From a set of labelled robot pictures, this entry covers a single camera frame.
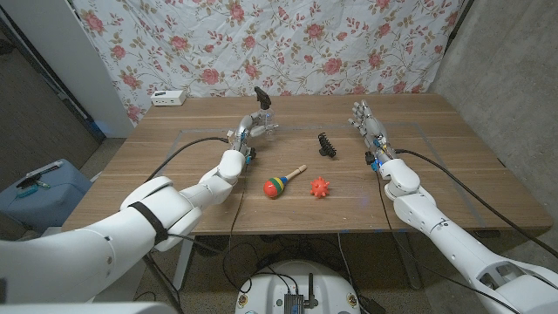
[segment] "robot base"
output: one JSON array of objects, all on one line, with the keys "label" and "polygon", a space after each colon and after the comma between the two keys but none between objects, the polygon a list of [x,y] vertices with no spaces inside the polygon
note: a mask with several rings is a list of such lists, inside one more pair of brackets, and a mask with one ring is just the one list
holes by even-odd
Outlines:
[{"label": "robot base", "polygon": [[[296,296],[295,283],[287,277],[276,275],[256,275],[252,277],[252,289],[246,294],[239,293],[235,304],[235,314],[360,314],[357,293],[342,276],[319,263],[291,260],[271,265],[277,274],[291,276],[298,284]],[[271,272],[264,268],[261,272]],[[243,286],[247,290],[249,281]]]}]

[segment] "floral curtain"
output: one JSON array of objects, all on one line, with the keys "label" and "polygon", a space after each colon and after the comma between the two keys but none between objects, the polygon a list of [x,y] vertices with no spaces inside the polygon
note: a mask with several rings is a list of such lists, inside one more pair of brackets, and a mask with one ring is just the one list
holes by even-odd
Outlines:
[{"label": "floral curtain", "polygon": [[424,92],[462,0],[73,0],[128,117],[188,97]]}]

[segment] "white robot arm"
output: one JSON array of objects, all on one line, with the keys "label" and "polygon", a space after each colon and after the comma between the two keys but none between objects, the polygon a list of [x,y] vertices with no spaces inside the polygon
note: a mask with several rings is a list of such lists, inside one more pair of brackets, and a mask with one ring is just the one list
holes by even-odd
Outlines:
[{"label": "white robot arm", "polygon": [[[364,136],[371,150],[367,157],[374,158],[382,178],[389,180],[384,190],[399,219],[428,236],[472,288],[520,313],[558,312],[557,274],[494,254],[452,222],[420,186],[419,176],[397,158],[384,127],[372,116],[366,102],[355,103],[353,112],[357,121],[349,122]],[[512,312],[488,297],[478,296],[491,313]]]},{"label": "white robot arm", "polygon": [[26,242],[0,241],[0,300],[6,304],[85,302],[128,271],[153,247],[172,248],[208,205],[225,201],[263,134],[262,113],[245,116],[217,167],[177,191],[167,177],[134,190],[120,211],[90,226]]}]

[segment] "power strip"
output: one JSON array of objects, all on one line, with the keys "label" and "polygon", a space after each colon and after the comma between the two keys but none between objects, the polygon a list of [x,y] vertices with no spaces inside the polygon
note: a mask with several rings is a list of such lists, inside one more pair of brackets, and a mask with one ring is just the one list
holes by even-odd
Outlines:
[{"label": "power strip", "polygon": [[155,106],[180,106],[186,100],[186,91],[155,91],[151,101]]}]

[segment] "wooden handle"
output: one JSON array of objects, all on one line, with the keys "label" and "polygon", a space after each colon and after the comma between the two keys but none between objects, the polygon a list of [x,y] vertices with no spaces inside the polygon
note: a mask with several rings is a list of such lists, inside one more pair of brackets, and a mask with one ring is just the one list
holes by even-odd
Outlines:
[{"label": "wooden handle", "polygon": [[306,170],[306,168],[307,168],[306,165],[302,165],[297,170],[291,172],[290,174],[285,175],[285,178],[287,178],[287,180],[290,180],[295,175],[300,174],[302,171]]}]

